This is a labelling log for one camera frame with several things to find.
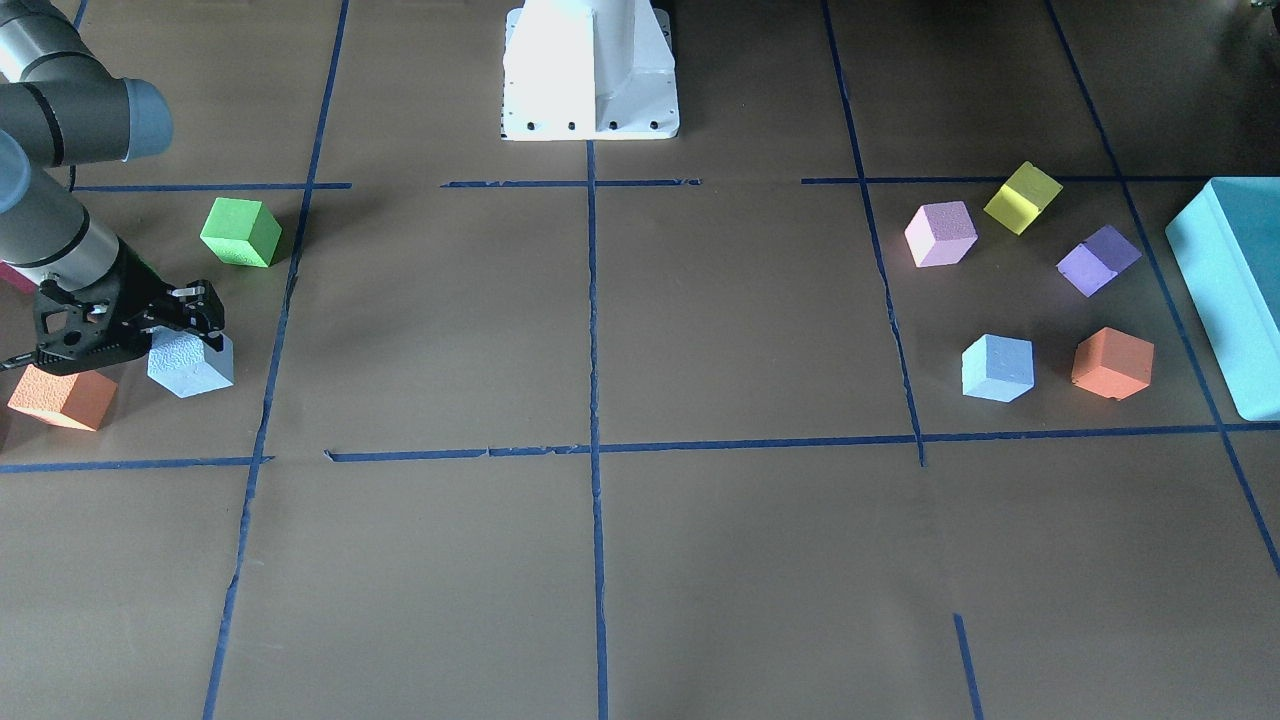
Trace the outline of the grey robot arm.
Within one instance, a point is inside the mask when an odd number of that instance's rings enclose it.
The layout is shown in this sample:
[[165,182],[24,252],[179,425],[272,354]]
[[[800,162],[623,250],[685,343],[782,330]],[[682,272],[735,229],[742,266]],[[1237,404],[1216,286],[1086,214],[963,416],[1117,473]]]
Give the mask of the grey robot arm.
[[148,354],[159,328],[227,347],[206,281],[166,283],[52,168],[164,152],[173,119],[150,82],[113,76],[49,1],[1,5],[4,265],[36,287],[36,346],[3,363],[74,375]]

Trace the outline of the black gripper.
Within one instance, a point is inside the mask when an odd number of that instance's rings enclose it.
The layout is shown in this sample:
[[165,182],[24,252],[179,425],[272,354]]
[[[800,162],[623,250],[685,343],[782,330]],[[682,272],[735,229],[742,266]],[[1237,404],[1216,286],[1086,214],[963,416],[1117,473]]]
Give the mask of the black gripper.
[[73,373],[102,370],[147,355],[150,331],[157,327],[191,334],[215,354],[225,350],[225,309],[209,282],[175,288],[146,263],[118,263],[102,281],[74,296],[104,305],[105,314],[78,328],[84,338],[70,360]]

